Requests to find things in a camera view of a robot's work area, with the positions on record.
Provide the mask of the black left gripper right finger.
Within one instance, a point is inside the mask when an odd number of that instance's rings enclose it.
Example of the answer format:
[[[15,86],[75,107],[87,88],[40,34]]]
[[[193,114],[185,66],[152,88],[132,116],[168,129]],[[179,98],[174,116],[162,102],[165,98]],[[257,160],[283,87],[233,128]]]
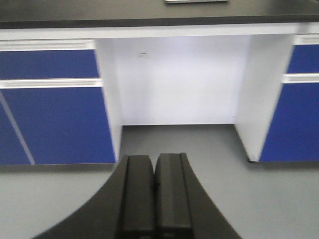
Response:
[[[240,238],[204,190],[185,153],[160,154],[155,182],[157,238]]]

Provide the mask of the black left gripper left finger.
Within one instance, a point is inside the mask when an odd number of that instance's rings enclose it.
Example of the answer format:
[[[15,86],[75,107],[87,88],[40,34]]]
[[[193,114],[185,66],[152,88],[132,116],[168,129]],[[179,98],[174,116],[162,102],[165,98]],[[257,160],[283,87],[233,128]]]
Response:
[[[155,238],[154,172],[149,156],[124,156],[92,198],[37,238]]]

